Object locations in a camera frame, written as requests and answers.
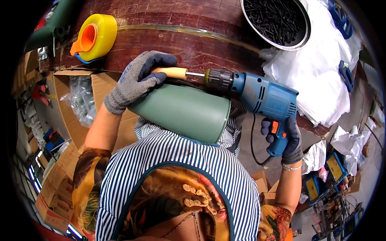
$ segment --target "metal bowl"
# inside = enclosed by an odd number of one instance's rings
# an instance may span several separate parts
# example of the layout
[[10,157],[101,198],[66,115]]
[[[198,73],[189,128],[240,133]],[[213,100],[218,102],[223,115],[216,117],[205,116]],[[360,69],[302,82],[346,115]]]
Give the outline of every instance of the metal bowl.
[[287,50],[287,51],[297,51],[304,47],[304,45],[308,42],[311,35],[311,22],[308,17],[307,11],[304,9],[303,4],[299,0],[288,0],[290,4],[294,6],[294,10],[296,11],[298,18],[299,31],[296,34],[295,40],[291,41],[289,44],[280,45],[277,44],[268,38],[266,38],[262,33],[260,33],[249,20],[247,13],[244,9],[244,0],[240,0],[242,12],[244,13],[245,18],[247,19],[249,25],[256,31],[257,34],[260,35],[266,42],[275,46],[276,48]]

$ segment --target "drill chuck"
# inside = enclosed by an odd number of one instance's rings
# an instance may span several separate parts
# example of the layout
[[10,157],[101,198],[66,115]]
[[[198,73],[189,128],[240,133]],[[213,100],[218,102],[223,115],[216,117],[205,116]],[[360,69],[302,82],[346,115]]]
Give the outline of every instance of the drill chuck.
[[205,73],[205,83],[211,88],[227,91],[232,85],[232,74],[222,69],[208,69]]

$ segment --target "orange trigger button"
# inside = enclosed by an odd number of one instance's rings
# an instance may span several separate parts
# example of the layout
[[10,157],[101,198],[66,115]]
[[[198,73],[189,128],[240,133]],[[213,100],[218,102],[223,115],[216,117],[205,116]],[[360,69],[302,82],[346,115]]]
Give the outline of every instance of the orange trigger button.
[[271,132],[273,134],[276,134],[276,132],[278,131],[278,127],[279,127],[279,122],[277,121],[272,121],[272,129],[271,129]]

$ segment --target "yellow tape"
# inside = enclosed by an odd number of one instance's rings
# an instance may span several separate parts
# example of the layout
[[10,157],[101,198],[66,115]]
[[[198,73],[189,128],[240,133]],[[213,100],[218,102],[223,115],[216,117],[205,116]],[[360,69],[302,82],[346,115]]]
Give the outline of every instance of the yellow tape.
[[95,24],[97,28],[96,41],[93,48],[87,52],[79,52],[84,61],[90,61],[106,55],[113,47],[117,37],[117,21],[111,15],[93,14],[89,16],[80,28],[78,39],[83,30],[89,24]]

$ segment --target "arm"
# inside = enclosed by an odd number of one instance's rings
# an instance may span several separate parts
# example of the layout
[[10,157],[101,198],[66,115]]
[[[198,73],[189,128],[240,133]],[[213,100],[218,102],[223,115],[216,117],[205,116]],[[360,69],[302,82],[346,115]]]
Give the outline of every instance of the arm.
[[87,133],[85,148],[103,149],[112,152],[117,141],[121,118],[122,114],[110,113],[103,103]]
[[[301,166],[301,160],[287,166],[297,168]],[[274,205],[287,209],[293,215],[299,202],[300,192],[301,168],[289,171],[282,169]]]
[[[273,142],[273,135],[269,134],[271,122],[264,119],[261,122],[261,133],[266,135],[267,142]],[[301,193],[301,160],[303,152],[301,150],[301,135],[296,120],[289,117],[285,121],[288,144],[283,151],[281,164],[280,181],[276,190],[275,206],[282,207],[293,213],[299,202]]]
[[102,107],[86,136],[85,148],[112,152],[117,141],[119,123],[127,106],[161,84],[165,73],[150,74],[153,66],[177,66],[177,58],[158,51],[146,51],[131,61],[123,71],[117,85],[106,95]]

